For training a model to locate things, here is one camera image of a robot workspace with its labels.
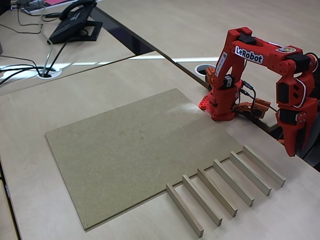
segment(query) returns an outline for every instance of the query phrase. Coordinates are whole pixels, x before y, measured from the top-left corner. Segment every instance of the wooden slat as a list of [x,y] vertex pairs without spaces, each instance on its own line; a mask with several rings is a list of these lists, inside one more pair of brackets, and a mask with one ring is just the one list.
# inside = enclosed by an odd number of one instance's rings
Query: wooden slat
[[188,221],[190,226],[193,228],[196,235],[199,238],[201,238],[204,234],[204,229],[200,225],[198,220],[195,218],[195,216],[192,214],[188,206],[185,204],[185,202],[182,200],[182,198],[171,185],[166,185],[166,191],[169,194],[172,201],[174,201],[175,205],[179,208],[180,212],[183,214],[185,219]]
[[200,190],[191,182],[187,175],[182,176],[182,182],[192,196],[197,200],[209,217],[214,221],[217,226],[221,225],[222,217],[220,217],[210,206],[208,200],[200,192]]
[[242,153],[257,165],[265,174],[270,176],[280,188],[285,184],[286,178],[277,173],[261,156],[255,153],[250,147],[243,146]]
[[213,168],[217,173],[230,185],[230,187],[242,198],[242,200],[251,207],[254,203],[254,197],[238,183],[231,175],[225,170],[222,164],[215,159],[213,161]]
[[209,177],[204,170],[198,169],[197,176],[207,186],[210,192],[218,199],[222,206],[231,214],[232,217],[236,216],[238,209],[228,199],[228,197],[218,188],[214,180]]
[[236,167],[243,172],[248,179],[250,179],[254,185],[258,187],[266,196],[269,196],[271,187],[264,183],[259,174],[257,174],[248,164],[246,164],[234,151],[230,152],[229,159],[236,165]]

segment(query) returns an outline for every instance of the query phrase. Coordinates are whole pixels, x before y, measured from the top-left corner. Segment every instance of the particle board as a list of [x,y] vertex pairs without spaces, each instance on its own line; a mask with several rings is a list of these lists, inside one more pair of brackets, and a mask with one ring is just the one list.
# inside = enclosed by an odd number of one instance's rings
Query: particle board
[[222,217],[210,206],[209,201],[201,191],[191,182],[187,175],[182,176],[183,185],[188,189],[195,200],[200,204],[203,210],[209,215],[217,226],[221,225]]
[[175,203],[175,205],[179,208],[180,212],[183,214],[185,219],[188,221],[196,235],[199,238],[201,238],[204,234],[204,228],[200,225],[200,223],[195,218],[193,213],[190,211],[188,206],[185,204],[185,202],[182,200],[182,198],[171,185],[166,185],[166,191],[169,194],[172,201]]
[[177,89],[45,135],[85,230],[242,150]]
[[257,165],[263,172],[270,176],[280,188],[285,184],[286,178],[277,173],[261,156],[255,153],[250,147],[243,146],[242,153]]
[[197,176],[199,179],[207,186],[210,192],[218,199],[222,206],[235,217],[238,209],[236,206],[228,199],[228,197],[218,188],[214,180],[209,177],[204,170],[198,169]]
[[217,159],[213,161],[213,168],[240,196],[240,198],[242,198],[242,200],[251,207],[255,200],[254,197],[225,170],[223,165]]

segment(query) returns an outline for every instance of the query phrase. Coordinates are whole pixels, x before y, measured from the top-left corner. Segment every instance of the red robot arm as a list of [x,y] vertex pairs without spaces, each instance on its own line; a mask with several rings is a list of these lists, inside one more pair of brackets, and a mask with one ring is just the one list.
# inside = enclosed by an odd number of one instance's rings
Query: red robot arm
[[302,49],[295,46],[281,47],[252,37],[252,31],[247,27],[229,30],[216,68],[206,70],[206,81],[212,90],[199,104],[213,120],[234,118],[233,107],[243,86],[241,76],[245,61],[266,66],[281,75],[276,83],[279,107],[276,119],[283,130],[285,149],[289,156],[294,156],[298,131],[305,130],[306,144],[317,115],[317,99],[308,96],[315,86],[313,70],[318,59],[313,54],[303,55]]

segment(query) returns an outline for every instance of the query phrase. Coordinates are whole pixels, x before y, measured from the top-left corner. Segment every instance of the wire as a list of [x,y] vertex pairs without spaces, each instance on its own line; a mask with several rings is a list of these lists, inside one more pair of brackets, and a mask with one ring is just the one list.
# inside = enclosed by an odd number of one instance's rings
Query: wire
[[269,44],[272,44],[272,45],[275,45],[275,46],[277,46],[277,47],[279,47],[279,48],[283,48],[283,46],[281,46],[281,45],[279,45],[279,44],[277,44],[277,43],[274,43],[274,42],[272,42],[272,41],[268,41],[268,43],[269,43]]
[[[43,16],[44,16],[45,10],[46,10],[46,5],[44,5],[44,7],[43,7],[43,10],[42,10],[42,13],[41,13],[40,23],[41,23],[42,18],[43,18]],[[50,51],[49,51],[49,53],[48,53],[47,56],[46,56],[46,59],[45,59],[44,65],[43,65],[42,75],[41,75],[41,76],[44,78],[44,77],[45,77],[45,69],[47,69],[47,64],[48,64],[48,61],[49,61],[50,56],[51,56],[51,54],[52,54],[52,51],[53,51],[53,49],[54,49],[54,44],[53,44],[53,42],[52,42],[43,32],[42,32],[41,34],[42,34],[42,35],[44,36],[44,38],[46,39],[46,42],[50,44]]]
[[317,54],[315,54],[314,52],[308,52],[305,55],[308,55],[308,54],[311,54],[315,58],[315,61],[316,61],[316,66],[315,66],[314,70],[312,71],[312,73],[314,73],[318,69],[319,58],[318,58]]
[[71,38],[69,38],[67,41],[65,41],[65,43],[64,43],[64,44],[62,45],[62,47],[60,48],[59,52],[56,54],[56,56],[55,56],[53,62],[51,63],[50,67],[49,67],[48,70],[46,71],[45,75],[47,75],[47,74],[50,72],[50,70],[51,70],[52,67],[54,66],[55,62],[57,61],[59,55],[61,54],[62,50],[65,48],[65,46],[66,46],[69,42],[71,42],[71,41],[73,41],[73,40],[80,40],[80,39],[86,37],[86,36],[89,34],[87,30],[83,29],[83,31],[85,31],[85,35],[82,35],[82,36],[80,36],[80,37],[71,37]]
[[238,92],[238,104],[232,109],[232,111],[233,110],[235,110],[237,107],[239,107],[239,105],[240,105],[240,101],[241,101],[241,92],[240,92],[240,89],[239,89],[239,87],[238,87],[238,89],[237,89],[237,92]]
[[0,72],[2,72],[2,69],[6,69],[6,68],[9,68],[9,67],[16,67],[16,66],[29,66],[29,67],[34,67],[33,65],[31,64],[13,64],[13,65],[8,65],[8,66],[4,66],[2,68],[0,68]]
[[270,109],[272,109],[273,111],[275,111],[276,113],[278,112],[273,106],[269,106]]
[[244,71],[244,70],[246,69],[246,66],[247,66],[247,62],[248,62],[248,61],[247,61],[247,59],[245,59],[245,60],[244,60],[243,71]]
[[38,74],[40,75],[40,71],[39,71],[39,67],[37,66],[37,64],[31,60],[31,59],[27,59],[27,58],[22,58],[22,57],[16,57],[16,56],[5,56],[5,55],[0,55],[1,58],[8,58],[8,59],[18,59],[18,60],[23,60],[23,61],[28,61],[28,62],[32,62],[34,64],[34,67],[36,69],[36,71],[38,72]]
[[253,91],[253,99],[252,99],[252,104],[251,104],[251,114],[253,114],[253,112],[254,112],[254,105],[255,105],[255,101],[256,101],[256,97],[257,97],[256,90],[252,89],[252,91]]
[[42,20],[43,22],[45,22],[45,23],[50,23],[50,22],[53,22],[53,21],[56,21],[56,20],[59,19],[59,18],[57,17],[57,18],[51,19],[51,20],[44,20],[44,17],[45,17],[45,15],[41,17],[41,20]]
[[17,17],[18,17],[18,23],[19,23],[20,26],[34,26],[34,25],[38,26],[38,25],[39,25],[39,23],[22,24],[22,23],[20,22],[19,9],[18,9],[16,12],[17,12]]
[[41,31],[42,31],[42,26],[40,27],[39,32],[17,31],[17,30],[15,30],[15,29],[13,29],[13,28],[11,28],[11,27],[8,27],[8,26],[5,26],[5,25],[3,25],[3,24],[0,24],[0,26],[1,26],[1,27],[4,27],[4,28],[6,28],[6,29],[10,29],[10,30],[16,32],[17,34],[40,34]]
[[28,68],[22,69],[22,70],[20,70],[20,71],[17,71],[17,72],[15,72],[15,73],[11,74],[10,76],[6,77],[4,80],[2,80],[2,81],[0,82],[0,86],[1,86],[2,84],[4,84],[6,81],[8,81],[10,78],[12,78],[13,76],[15,76],[15,75],[17,75],[17,74],[20,74],[20,73],[22,73],[22,72],[31,70],[31,69],[35,69],[35,67],[33,67],[33,68],[28,67]]
[[303,85],[303,98],[301,100],[301,103],[299,106],[296,106],[296,105],[293,105],[296,109],[299,109],[304,103],[305,103],[305,100],[306,100],[306,97],[307,97],[307,87],[306,85],[301,81],[299,80],[298,78],[295,78],[295,80],[297,80],[299,83],[301,83]]

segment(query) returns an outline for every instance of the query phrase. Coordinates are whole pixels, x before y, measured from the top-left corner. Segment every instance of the desk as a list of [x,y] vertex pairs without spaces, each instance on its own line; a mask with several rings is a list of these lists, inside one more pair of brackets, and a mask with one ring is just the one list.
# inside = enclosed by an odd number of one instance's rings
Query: desk
[[[46,9],[45,13],[60,13],[66,7],[67,5],[51,7]],[[42,11],[38,11],[33,14],[36,15],[41,13]],[[40,16],[29,16],[23,12],[19,12],[19,17],[22,24],[37,24],[40,21]],[[49,37],[56,29],[59,22],[59,20],[43,22],[43,33]],[[0,16],[0,23],[21,32],[39,31],[39,26],[37,25],[20,26],[17,18],[17,10],[7,11]],[[39,66],[44,65],[47,54],[50,51],[50,45],[47,44],[46,39],[42,34],[18,34],[0,26],[0,40],[3,48],[3,55],[32,59]],[[61,46],[62,44],[54,45],[47,67],[50,66]],[[57,64],[54,65],[57,68],[61,68],[62,73],[53,80],[86,71],[88,69],[101,67],[102,65],[132,56],[134,56],[134,54],[129,49],[102,28],[96,42],[70,42],[67,44],[57,59]],[[30,62],[0,57],[1,66],[12,64],[30,64]],[[34,75],[31,75],[30,77],[24,76],[23,78],[15,79],[14,82],[1,87],[0,95],[49,81],[50,80],[39,79]]]
[[[196,239],[167,194],[85,232],[45,137],[47,131],[172,88],[194,103],[207,91],[166,59],[128,59],[0,96],[1,163],[23,240]],[[218,228],[188,191],[177,187],[204,227],[203,239],[318,239],[320,174],[299,157],[288,157],[251,122],[236,118],[219,124],[268,159],[287,182],[267,198],[255,191],[252,208],[237,198],[237,216],[224,215]]]
[[[219,57],[228,30],[239,27],[265,41],[320,54],[317,0],[104,0],[99,8],[170,58]],[[193,73],[197,63],[181,65]],[[277,106],[279,75],[248,64],[243,79],[258,98]],[[272,127],[274,113],[263,122]]]
[[4,185],[0,180],[0,239],[17,240],[5,194]]

